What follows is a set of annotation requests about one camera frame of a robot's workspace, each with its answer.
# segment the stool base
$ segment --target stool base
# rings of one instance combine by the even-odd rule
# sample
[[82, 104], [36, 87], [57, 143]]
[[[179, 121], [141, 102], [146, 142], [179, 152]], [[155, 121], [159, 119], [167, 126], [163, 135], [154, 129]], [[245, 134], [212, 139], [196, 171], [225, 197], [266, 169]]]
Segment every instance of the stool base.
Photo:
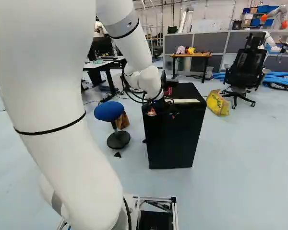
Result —
[[130, 134], [126, 131], [112, 133], [107, 139], [107, 145], [114, 150], [124, 148], [130, 141]]

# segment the floor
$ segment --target floor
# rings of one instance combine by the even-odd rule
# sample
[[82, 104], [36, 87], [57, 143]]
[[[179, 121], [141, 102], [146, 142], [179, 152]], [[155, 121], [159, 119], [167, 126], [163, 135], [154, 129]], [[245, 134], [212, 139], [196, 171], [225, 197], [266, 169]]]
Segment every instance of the floor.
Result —
[[[111, 73], [120, 87], [120, 70]], [[193, 82], [202, 96], [225, 88], [218, 80], [201, 84], [180, 76], [180, 81]], [[103, 96], [89, 89], [84, 103]], [[238, 101], [227, 117], [207, 109], [193, 167], [175, 170], [148, 168], [140, 105], [120, 97], [115, 100], [125, 106], [132, 137], [121, 159], [106, 146], [112, 128], [94, 118], [97, 103], [85, 108], [93, 138], [126, 193], [177, 196], [181, 230], [288, 230], [288, 92], [261, 87], [249, 94], [256, 107]], [[39, 175], [7, 114], [0, 112], [0, 230], [56, 229], [60, 217], [41, 198]]]

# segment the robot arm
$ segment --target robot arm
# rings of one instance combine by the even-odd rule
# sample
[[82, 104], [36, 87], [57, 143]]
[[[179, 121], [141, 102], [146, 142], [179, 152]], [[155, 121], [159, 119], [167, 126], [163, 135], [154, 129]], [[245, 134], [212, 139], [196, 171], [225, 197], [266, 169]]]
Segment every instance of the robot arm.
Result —
[[[261, 25], [263, 25], [268, 18], [272, 18], [276, 15], [280, 15], [280, 22], [281, 22], [281, 27], [280, 29], [286, 29], [288, 27], [288, 19], [287, 19], [287, 7], [286, 5], [281, 5], [279, 7], [277, 7], [275, 10], [272, 10], [271, 12], [269, 12], [268, 14], [264, 14], [261, 18]], [[278, 52], [278, 53], [288, 53], [288, 43], [283, 43], [282, 47], [278, 47], [275, 44], [275, 41], [273, 40], [273, 38], [271, 37], [270, 33], [268, 31], [264, 31], [265, 32], [265, 45], [269, 44], [269, 46], [271, 47], [271, 52]]]
[[283, 43], [282, 47], [278, 47], [268, 31], [265, 32], [264, 45], [268, 44], [271, 47], [271, 52], [288, 53], [288, 43]]
[[[155, 97], [161, 80], [132, 1], [98, 0], [97, 7], [128, 61], [128, 81]], [[0, 0], [6, 111], [43, 174], [44, 197], [77, 230], [113, 229], [124, 209], [123, 188], [90, 134], [79, 87], [95, 18], [95, 0]]]
[[158, 68], [152, 65], [152, 54], [132, 1], [98, 0], [97, 16], [127, 60], [127, 82], [145, 90], [147, 98], [158, 95], [156, 99], [160, 99], [161, 78]]
[[287, 7], [286, 5], [281, 5], [279, 7], [277, 7], [275, 10], [272, 10], [271, 12], [269, 12], [268, 14], [264, 14], [260, 20], [262, 22], [262, 24], [264, 24], [268, 18], [272, 18], [276, 15], [280, 15], [280, 22], [281, 22], [281, 27], [280, 29], [284, 30], [288, 27], [288, 19], [287, 19]]

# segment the blue stool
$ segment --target blue stool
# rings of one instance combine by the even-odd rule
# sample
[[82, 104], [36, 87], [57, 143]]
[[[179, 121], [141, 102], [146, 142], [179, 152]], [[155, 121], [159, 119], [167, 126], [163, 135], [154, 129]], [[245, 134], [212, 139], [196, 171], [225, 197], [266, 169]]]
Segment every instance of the blue stool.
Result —
[[108, 137], [107, 145], [114, 150], [124, 148], [130, 141], [129, 133], [123, 130], [118, 131], [115, 123], [115, 120], [118, 119], [123, 112], [124, 106], [119, 102], [113, 101], [101, 103], [94, 110], [94, 115], [98, 120], [111, 122], [115, 132]]

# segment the black stripe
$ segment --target black stripe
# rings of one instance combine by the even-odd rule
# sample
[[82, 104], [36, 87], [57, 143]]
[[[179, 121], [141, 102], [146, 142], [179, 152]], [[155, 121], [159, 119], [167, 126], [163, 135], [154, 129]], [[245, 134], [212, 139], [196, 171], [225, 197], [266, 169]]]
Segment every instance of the black stripe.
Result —
[[58, 127], [58, 128], [54, 128], [54, 129], [50, 129], [50, 130], [45, 130], [45, 131], [40, 131], [40, 132], [34, 132], [34, 133], [30, 133], [30, 132], [22, 132], [22, 131], [19, 131], [17, 130], [15, 127], [15, 131], [19, 134], [22, 134], [22, 135], [27, 135], [27, 136], [38, 136], [38, 135], [43, 135], [43, 134], [48, 134], [48, 133], [54, 133], [54, 132], [57, 132], [57, 131], [60, 131], [62, 129], [65, 129], [65, 128], [68, 128], [70, 126], [73, 126], [74, 124], [78, 123], [79, 121], [81, 121], [83, 118], [85, 117], [85, 112], [84, 114], [79, 117], [77, 120], [67, 124], [67, 125], [64, 125], [64, 126], [61, 126], [61, 127]]
[[127, 37], [129, 34], [131, 34], [133, 31], [135, 31], [135, 29], [138, 27], [138, 25], [140, 24], [140, 19], [138, 19], [138, 23], [135, 25], [135, 27], [132, 29], [132, 30], [130, 30], [128, 33], [126, 33], [126, 34], [124, 34], [124, 35], [122, 35], [122, 36], [118, 36], [118, 37], [112, 37], [112, 36], [110, 36], [111, 38], [113, 38], [113, 39], [120, 39], [120, 38], [123, 38], [123, 37]]

